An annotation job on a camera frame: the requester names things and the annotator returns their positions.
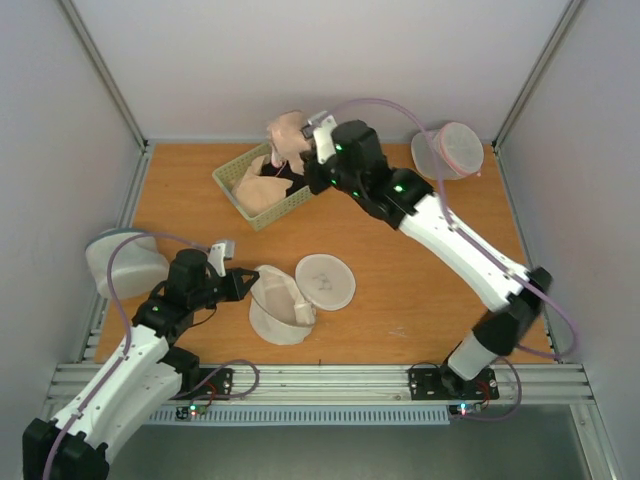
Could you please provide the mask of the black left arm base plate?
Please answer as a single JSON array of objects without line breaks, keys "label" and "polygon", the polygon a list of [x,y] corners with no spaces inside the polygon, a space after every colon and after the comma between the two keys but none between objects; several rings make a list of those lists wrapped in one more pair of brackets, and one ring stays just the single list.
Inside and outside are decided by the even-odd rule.
[{"label": "black left arm base plate", "polygon": [[180,392],[172,397],[172,400],[209,399],[211,396],[222,397],[225,400],[232,391],[233,376],[234,371],[229,367],[220,370],[201,368],[196,388],[190,392]]}]

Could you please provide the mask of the beige bra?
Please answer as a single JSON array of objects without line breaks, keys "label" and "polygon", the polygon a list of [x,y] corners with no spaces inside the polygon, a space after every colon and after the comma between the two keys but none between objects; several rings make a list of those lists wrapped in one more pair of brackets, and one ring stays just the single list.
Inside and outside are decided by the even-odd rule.
[{"label": "beige bra", "polygon": [[283,113],[269,123],[267,139],[272,148],[273,166],[289,163],[293,172],[303,175],[301,154],[311,148],[310,141],[301,132],[306,123],[305,115],[299,110]]}]

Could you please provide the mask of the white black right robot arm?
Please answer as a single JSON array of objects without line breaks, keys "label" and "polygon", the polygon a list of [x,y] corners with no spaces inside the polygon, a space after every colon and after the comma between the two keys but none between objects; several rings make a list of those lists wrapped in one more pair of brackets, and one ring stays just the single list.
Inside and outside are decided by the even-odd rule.
[{"label": "white black right robot arm", "polygon": [[540,315],[552,284],[542,267],[529,270],[503,256],[446,206],[418,173],[389,165],[376,131],[361,120],[331,116],[301,129],[301,155],[312,194],[329,188],[371,217],[436,255],[476,293],[487,311],[440,367],[444,390],[458,398],[493,361],[509,356]]}]

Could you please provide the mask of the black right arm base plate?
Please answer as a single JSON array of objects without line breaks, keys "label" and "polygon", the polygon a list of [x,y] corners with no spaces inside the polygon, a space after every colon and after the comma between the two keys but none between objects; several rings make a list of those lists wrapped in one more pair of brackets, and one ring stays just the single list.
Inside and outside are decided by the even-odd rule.
[{"label": "black right arm base plate", "polygon": [[412,400],[482,401],[500,397],[497,380],[491,368],[484,368],[472,380],[460,380],[443,373],[440,365],[414,364],[406,371]]}]

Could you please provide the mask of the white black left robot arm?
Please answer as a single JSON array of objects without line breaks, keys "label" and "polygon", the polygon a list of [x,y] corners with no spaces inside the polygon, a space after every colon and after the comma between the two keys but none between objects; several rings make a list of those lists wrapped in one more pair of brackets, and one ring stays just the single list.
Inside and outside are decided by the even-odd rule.
[{"label": "white black left robot arm", "polygon": [[244,299],[260,275],[214,267],[208,253],[178,252],[166,280],[125,323],[121,344],[97,374],[50,420],[22,435],[26,479],[105,479],[128,440],[166,401],[202,384],[199,358],[177,346],[201,310]]}]

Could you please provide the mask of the white mesh laundry bag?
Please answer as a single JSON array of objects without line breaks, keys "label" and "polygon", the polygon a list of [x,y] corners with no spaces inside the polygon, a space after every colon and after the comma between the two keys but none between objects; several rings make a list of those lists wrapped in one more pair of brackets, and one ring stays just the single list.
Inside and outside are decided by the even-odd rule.
[{"label": "white mesh laundry bag", "polygon": [[249,322],[273,345],[302,343],[316,325],[317,310],[341,310],[356,293],[352,270],[329,254],[303,257],[293,275],[272,265],[260,265],[256,271],[259,280],[251,288]]}]

